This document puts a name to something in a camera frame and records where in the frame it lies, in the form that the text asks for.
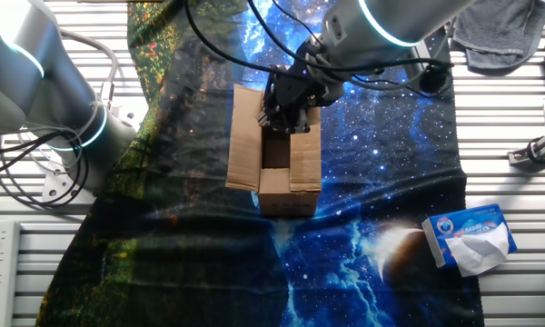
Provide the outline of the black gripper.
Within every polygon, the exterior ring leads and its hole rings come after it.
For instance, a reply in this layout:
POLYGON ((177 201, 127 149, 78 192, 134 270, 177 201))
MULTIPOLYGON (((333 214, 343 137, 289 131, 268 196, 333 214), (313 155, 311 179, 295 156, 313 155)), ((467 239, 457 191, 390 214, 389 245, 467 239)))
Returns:
POLYGON ((320 78, 303 64, 271 65, 263 97, 263 109, 257 119, 262 128, 286 134, 310 132, 308 110, 328 106, 344 96, 343 81, 320 78))

